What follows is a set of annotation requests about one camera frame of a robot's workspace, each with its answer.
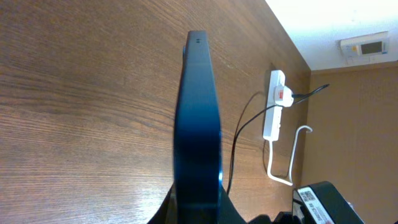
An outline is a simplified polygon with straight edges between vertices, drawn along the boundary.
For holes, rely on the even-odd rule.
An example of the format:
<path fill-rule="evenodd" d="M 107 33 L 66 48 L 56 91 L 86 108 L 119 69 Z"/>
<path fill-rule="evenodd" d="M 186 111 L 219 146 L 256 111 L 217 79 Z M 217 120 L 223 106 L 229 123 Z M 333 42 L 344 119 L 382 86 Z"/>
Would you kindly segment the white power strip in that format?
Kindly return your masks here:
<path fill-rule="evenodd" d="M 267 141 L 277 141 L 279 138 L 282 107 L 275 102 L 278 86 L 285 85 L 285 75 L 282 70 L 271 71 L 267 95 L 266 113 L 264 119 L 263 138 Z"/>

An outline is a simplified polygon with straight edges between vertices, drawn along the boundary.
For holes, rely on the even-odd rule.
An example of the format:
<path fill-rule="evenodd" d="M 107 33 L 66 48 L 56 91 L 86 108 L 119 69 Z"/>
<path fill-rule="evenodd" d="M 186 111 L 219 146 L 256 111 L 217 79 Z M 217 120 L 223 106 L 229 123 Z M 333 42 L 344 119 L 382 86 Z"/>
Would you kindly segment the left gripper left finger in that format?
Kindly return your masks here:
<path fill-rule="evenodd" d="M 172 184 L 162 204 L 148 224 L 176 224 L 176 189 Z"/>

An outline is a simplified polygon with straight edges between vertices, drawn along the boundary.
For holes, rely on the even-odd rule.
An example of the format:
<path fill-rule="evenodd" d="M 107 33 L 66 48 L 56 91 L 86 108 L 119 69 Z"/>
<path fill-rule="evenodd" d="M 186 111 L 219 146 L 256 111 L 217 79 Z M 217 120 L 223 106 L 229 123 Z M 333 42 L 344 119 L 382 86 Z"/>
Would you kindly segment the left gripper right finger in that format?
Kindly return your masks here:
<path fill-rule="evenodd" d="M 246 221 L 234 207 L 223 186 L 220 188 L 219 206 L 218 224 L 246 224 Z"/>

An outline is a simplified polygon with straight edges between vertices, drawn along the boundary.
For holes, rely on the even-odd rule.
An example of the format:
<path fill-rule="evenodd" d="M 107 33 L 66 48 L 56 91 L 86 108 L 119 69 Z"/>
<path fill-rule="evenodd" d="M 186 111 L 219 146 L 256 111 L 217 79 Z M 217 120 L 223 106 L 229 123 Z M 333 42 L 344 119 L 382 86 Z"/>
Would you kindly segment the blue Samsung Galaxy smartphone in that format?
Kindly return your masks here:
<path fill-rule="evenodd" d="M 188 32 L 174 120 L 178 223 L 217 223 L 223 178 L 221 121 L 207 33 Z"/>

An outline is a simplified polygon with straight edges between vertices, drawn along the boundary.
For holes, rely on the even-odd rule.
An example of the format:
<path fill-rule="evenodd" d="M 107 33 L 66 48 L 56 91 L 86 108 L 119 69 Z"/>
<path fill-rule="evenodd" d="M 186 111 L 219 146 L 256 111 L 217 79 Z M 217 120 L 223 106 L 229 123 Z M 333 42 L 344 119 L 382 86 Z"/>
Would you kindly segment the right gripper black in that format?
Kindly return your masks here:
<path fill-rule="evenodd" d="M 259 215 L 250 224 L 364 224 L 353 206 L 329 181 L 292 191 L 292 209 L 279 212 L 274 220 Z"/>

